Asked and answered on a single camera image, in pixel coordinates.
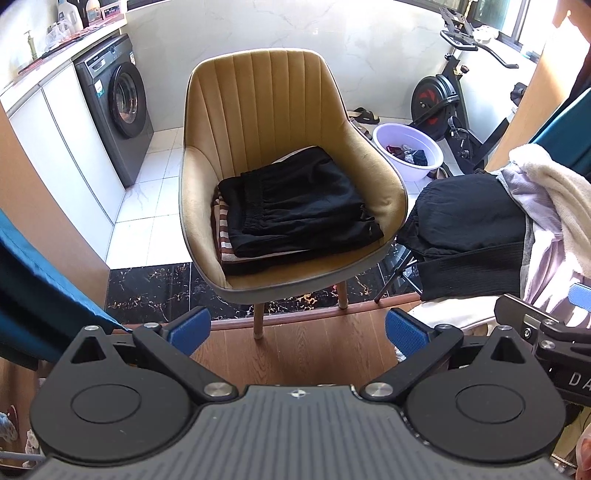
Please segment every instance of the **washing machine door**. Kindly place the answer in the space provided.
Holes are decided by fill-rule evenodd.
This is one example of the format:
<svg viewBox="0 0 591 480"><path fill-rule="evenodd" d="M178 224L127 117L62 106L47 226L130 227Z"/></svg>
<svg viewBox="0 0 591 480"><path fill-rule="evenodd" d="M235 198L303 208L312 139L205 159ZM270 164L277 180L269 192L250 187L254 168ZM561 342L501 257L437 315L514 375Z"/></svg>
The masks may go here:
<svg viewBox="0 0 591 480"><path fill-rule="evenodd" d="M124 137L137 137L144 129L148 112L144 82L130 61L119 65L111 77L109 109L113 123Z"/></svg>

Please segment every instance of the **white cabinet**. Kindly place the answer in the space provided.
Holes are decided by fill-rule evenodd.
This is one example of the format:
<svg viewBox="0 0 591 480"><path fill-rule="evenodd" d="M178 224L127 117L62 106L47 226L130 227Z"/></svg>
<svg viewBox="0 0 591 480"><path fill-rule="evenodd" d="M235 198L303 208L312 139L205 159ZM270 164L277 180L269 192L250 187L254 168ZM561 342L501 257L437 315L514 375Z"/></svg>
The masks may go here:
<svg viewBox="0 0 591 480"><path fill-rule="evenodd" d="M37 90L10 117L25 153L57 204L82 237L104 260L113 223L90 191Z"/></svg>
<svg viewBox="0 0 591 480"><path fill-rule="evenodd" d="M42 85L59 130L86 183L113 223L125 189L96 130L78 82L69 64Z"/></svg>

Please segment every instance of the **exercise bike handlebar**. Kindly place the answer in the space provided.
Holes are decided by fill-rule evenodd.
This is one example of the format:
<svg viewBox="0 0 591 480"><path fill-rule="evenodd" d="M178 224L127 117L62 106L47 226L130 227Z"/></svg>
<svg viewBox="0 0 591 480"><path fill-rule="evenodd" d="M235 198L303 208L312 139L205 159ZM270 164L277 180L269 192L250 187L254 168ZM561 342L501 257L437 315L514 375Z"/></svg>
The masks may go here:
<svg viewBox="0 0 591 480"><path fill-rule="evenodd" d="M483 50L486 50L488 53L490 53L495 58L495 60L503 65L506 69L519 68L519 65L516 63L505 62L505 60L499 57L499 55L492 48L490 48L488 45L477 43L473 38L466 37L460 33L451 33L448 30L441 30L439 34L453 48L463 51L477 51L479 48L482 48Z"/></svg>

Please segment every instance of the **exercise bike flywheel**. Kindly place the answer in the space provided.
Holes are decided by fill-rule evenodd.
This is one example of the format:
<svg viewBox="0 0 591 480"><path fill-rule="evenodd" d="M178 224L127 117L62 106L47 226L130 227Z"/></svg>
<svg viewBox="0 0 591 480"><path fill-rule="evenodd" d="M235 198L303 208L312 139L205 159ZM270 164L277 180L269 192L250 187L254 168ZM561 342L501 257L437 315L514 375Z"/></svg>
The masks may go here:
<svg viewBox="0 0 591 480"><path fill-rule="evenodd" d="M438 103L444 101L451 95L455 95L453 87L447 85L447 83L449 83L447 79L441 79L440 77L442 76L425 77L414 89L410 106L413 122L421 118ZM420 125L417 125L417 128L433 140L439 141L445 136L447 131L447 119L453 115L453 112L453 105L442 107L433 116L427 118Z"/></svg>

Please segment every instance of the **cream towel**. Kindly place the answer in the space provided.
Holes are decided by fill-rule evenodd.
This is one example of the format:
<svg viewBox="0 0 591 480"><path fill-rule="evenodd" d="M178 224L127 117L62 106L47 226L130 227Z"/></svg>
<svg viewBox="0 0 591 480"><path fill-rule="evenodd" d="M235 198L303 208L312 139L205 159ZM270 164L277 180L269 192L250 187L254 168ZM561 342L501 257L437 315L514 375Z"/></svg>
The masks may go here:
<svg viewBox="0 0 591 480"><path fill-rule="evenodd" d="M509 159L546 189L562 223L567 262L591 278L591 184L553 161L539 145L522 145L509 152Z"/></svg>

